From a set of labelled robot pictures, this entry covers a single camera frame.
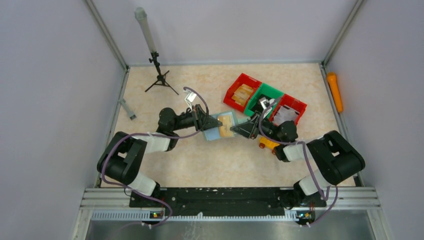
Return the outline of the orange patterned card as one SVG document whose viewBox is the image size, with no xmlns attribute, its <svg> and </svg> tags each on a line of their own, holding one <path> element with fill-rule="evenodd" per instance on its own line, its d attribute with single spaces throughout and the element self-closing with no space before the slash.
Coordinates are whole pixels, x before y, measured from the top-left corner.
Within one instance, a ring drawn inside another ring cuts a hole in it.
<svg viewBox="0 0 424 240">
<path fill-rule="evenodd" d="M 232 115 L 219 115 L 217 120 L 222 122 L 222 126 L 218 128 L 219 136 L 221 138 L 232 138 L 234 137 L 234 133 L 230 130 L 230 128 L 234 125 L 233 116 Z"/>
</svg>

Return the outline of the green card holder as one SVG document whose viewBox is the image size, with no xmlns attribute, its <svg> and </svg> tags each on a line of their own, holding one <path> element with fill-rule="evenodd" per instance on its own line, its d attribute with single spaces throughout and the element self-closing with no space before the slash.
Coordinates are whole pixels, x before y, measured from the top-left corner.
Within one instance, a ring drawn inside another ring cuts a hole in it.
<svg viewBox="0 0 424 240">
<path fill-rule="evenodd" d="M 233 110 L 216 113 L 211 116 L 216 120 L 220 121 L 222 123 L 222 126 L 214 127 L 203 132 L 204 139 L 209 142 L 237 137 L 238 134 L 231 131 L 230 128 L 235 125 L 245 123 L 250 119 L 247 116 L 237 118 L 237 115 Z"/>
</svg>

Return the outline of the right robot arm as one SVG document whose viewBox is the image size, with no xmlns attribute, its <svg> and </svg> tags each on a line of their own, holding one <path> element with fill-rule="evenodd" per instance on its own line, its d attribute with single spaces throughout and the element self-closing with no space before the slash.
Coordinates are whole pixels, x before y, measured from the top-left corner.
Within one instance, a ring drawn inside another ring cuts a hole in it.
<svg viewBox="0 0 424 240">
<path fill-rule="evenodd" d="M 312 196 L 322 197 L 324 189 L 337 186 L 366 166 L 361 154 L 336 130 L 308 142 L 297 141 L 297 126 L 293 120 L 275 125 L 261 118 L 259 113 L 230 130 L 248 139 L 262 135 L 276 144 L 274 153 L 285 163 L 305 161 L 310 169 L 311 161 L 315 162 L 317 170 L 311 170 L 308 176 L 297 181 L 285 197 L 293 205 L 301 205 Z"/>
</svg>

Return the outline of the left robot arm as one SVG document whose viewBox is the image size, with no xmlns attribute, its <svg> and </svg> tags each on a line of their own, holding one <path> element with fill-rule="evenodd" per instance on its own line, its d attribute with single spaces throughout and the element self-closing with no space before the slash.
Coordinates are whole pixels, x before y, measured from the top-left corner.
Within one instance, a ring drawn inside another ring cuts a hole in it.
<svg viewBox="0 0 424 240">
<path fill-rule="evenodd" d="M 97 163 L 97 171 L 105 176 L 151 197 L 160 188 L 159 183 L 140 172 L 144 155 L 169 152 L 181 136 L 176 131 L 194 127 L 196 132 L 221 127 L 221 121 L 209 115 L 199 104 L 176 114 L 170 107 L 159 112 L 158 128 L 145 135 L 117 132 Z"/>
</svg>

